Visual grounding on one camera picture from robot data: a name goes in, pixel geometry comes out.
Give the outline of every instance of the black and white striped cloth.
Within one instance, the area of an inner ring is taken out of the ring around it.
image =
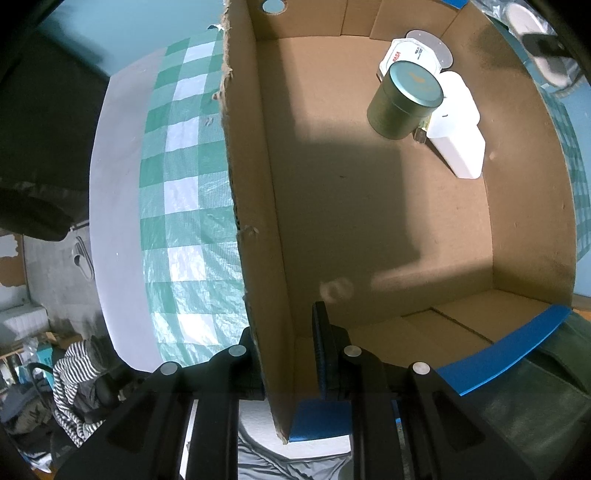
[[[103,423],[84,423],[72,409],[78,385],[89,380],[96,380],[103,374],[92,364],[86,350],[86,342],[71,344],[66,355],[53,367],[53,399],[56,404],[54,417],[66,431],[76,446],[82,443]]]

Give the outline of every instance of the screw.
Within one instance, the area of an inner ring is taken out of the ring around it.
[[[244,345],[232,345],[228,349],[228,353],[232,356],[242,356],[246,353],[246,347]]]
[[[356,345],[347,345],[343,352],[345,352],[346,356],[359,356],[361,355],[361,348]]]
[[[178,365],[174,362],[166,362],[160,367],[160,372],[163,375],[172,375],[178,370]]]
[[[431,367],[425,362],[416,362],[413,364],[413,370],[416,374],[427,375],[431,371]]]

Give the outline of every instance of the white plastic container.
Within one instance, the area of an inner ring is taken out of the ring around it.
[[[437,77],[445,98],[432,116],[427,138],[460,179],[482,174],[486,142],[478,129],[480,113],[470,90],[456,72]]]
[[[379,64],[378,77],[380,81],[386,75],[390,65],[398,60],[417,63],[435,77],[441,71],[441,63],[430,47],[414,38],[395,38],[392,40],[386,56]]]

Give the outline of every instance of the white slipper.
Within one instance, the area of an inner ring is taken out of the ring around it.
[[[82,238],[79,236],[76,237],[76,243],[74,243],[74,247],[72,248],[72,256],[74,259],[74,265],[80,269],[84,278],[88,281],[94,279],[95,268],[92,266],[88,251],[86,250]]]
[[[504,11],[504,16],[512,33],[520,42],[521,37],[527,33],[545,33],[540,20],[522,5],[507,5]],[[542,74],[542,77],[544,77],[548,83],[561,89],[572,84],[566,66],[560,58],[534,57],[529,52],[527,52],[527,54],[538,68],[538,71]]]

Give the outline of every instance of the blue wall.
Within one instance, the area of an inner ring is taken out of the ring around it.
[[[110,76],[220,23],[222,11],[222,0],[64,0],[41,29]]]

